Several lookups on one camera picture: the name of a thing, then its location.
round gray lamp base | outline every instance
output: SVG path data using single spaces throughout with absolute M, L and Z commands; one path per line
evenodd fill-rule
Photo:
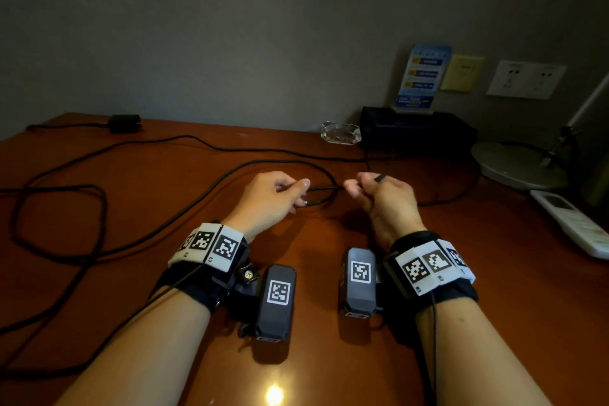
M 541 166 L 543 156 L 529 148 L 476 143 L 471 155 L 482 175 L 517 190 L 555 190 L 568 185 L 564 170 L 556 164 Z

forearm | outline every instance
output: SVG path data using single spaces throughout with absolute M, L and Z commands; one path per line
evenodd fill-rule
M 57 406 L 176 405 L 209 317 L 206 307 L 170 291 L 118 333 Z
M 434 315 L 416 316 L 429 376 L 434 378 Z M 480 307 L 469 298 L 437 305 L 440 405 L 547 405 L 549 401 Z

glossy table surface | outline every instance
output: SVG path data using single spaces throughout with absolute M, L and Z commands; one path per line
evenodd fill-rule
M 54 123 L 99 117 L 63 115 Z M 95 128 L 35 131 L 0 142 L 0 187 L 118 141 L 193 134 L 225 147 L 285 148 L 324 156 L 362 157 L 358 147 L 330 145 L 318 134 L 144 121 L 137 135 Z M 105 249 L 162 224 L 224 172 L 251 159 L 294 159 L 277 153 L 222 153 L 196 141 L 128 145 L 45 179 L 42 185 L 94 183 L 108 193 Z M 342 182 L 362 163 L 318 162 Z M 371 162 L 413 185 L 420 201 L 444 199 L 471 182 L 473 170 L 447 160 Z M 258 171 L 285 170 L 330 184 L 306 165 L 260 164 L 230 176 L 203 202 L 140 253 L 94 267 L 59 315 L 14 367 L 60 368 L 83 362 L 104 336 L 141 303 L 190 231 L 221 219 Z M 33 315 L 57 298 L 76 269 L 35 257 L 10 240 L 15 203 L 0 196 L 0 325 Z M 481 179 L 462 199 L 421 209 L 425 225 L 459 250 L 476 273 L 480 305 L 556 405 L 607 403 L 609 266 L 585 256 L 524 194 Z M 81 193 L 37 194 L 19 231 L 35 244 L 66 254 L 87 253 L 95 240 L 99 203 Z M 337 313 L 340 261 L 349 247 L 372 246 L 367 218 L 344 192 L 334 202 L 299 210 L 259 235 L 252 260 L 293 266 L 298 274 L 292 337 L 286 348 L 248 343 L 220 309 L 195 359 L 181 404 L 265 405 L 269 390 L 286 405 L 422 404 L 412 351 L 395 343 L 379 317 L 345 320 Z M 0 338 L 6 358 L 34 327 Z M 50 405 L 74 377 L 0 383 L 3 405 Z

yellow wall plate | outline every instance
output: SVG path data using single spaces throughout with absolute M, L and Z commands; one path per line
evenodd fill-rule
M 471 92 L 483 64 L 484 58 L 481 56 L 453 55 L 446 68 L 440 90 Z

white double outlet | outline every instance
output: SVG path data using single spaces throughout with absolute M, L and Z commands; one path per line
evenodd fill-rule
M 500 61 L 487 94 L 546 100 L 566 69 L 554 64 Z

